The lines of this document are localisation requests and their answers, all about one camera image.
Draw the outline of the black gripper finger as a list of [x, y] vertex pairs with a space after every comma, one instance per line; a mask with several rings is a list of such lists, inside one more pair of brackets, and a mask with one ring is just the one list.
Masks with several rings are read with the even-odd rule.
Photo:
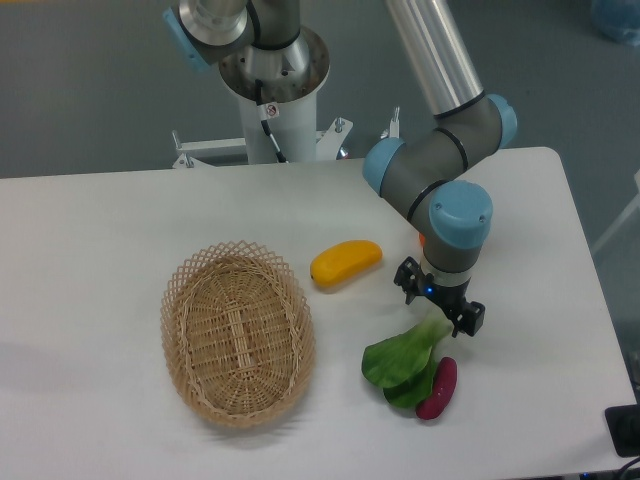
[[483, 326], [485, 312], [485, 305], [476, 301], [465, 302], [460, 309], [452, 311], [448, 316], [453, 324], [452, 336], [474, 337]]
[[407, 257], [398, 266], [393, 282], [402, 289], [406, 305], [410, 305], [417, 297], [433, 297], [433, 274], [425, 273], [413, 257]]

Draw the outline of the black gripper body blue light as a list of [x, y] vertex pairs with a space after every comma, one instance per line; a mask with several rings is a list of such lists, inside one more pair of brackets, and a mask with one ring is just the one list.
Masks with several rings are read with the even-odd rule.
[[450, 320], [460, 320], [467, 300], [466, 291], [470, 280], [455, 286], [444, 286], [436, 283], [432, 274], [427, 274], [422, 281], [420, 293], [438, 306]]

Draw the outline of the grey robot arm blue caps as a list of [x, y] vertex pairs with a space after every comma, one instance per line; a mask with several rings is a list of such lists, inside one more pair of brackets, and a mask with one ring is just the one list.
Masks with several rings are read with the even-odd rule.
[[[405, 260], [395, 283], [471, 336], [485, 308], [466, 290], [493, 205], [462, 175], [511, 141], [517, 117], [503, 97], [484, 91], [446, 2], [386, 7], [436, 125], [411, 145], [391, 129], [367, 153], [362, 173], [426, 240], [421, 259]], [[321, 159], [328, 136], [316, 131], [316, 95], [330, 60], [324, 41], [301, 23], [298, 2], [180, 1], [163, 18], [189, 64], [216, 67], [237, 98], [250, 163]]]

